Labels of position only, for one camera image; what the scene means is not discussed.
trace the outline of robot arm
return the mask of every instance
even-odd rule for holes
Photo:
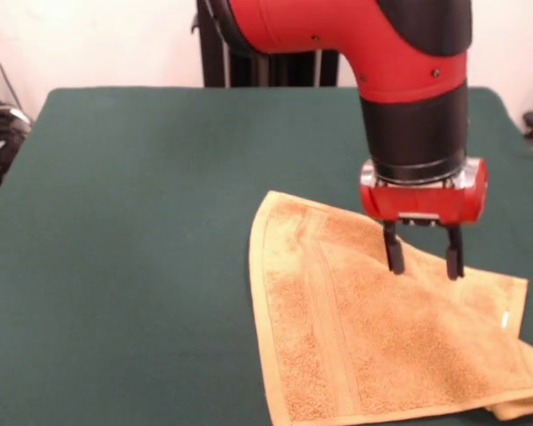
[[[370,159],[360,191],[384,222],[389,268],[404,271],[395,225],[444,226],[448,275],[464,276],[460,224],[481,215],[484,161],[466,157],[471,0],[207,0],[241,54],[341,52],[362,105]]]

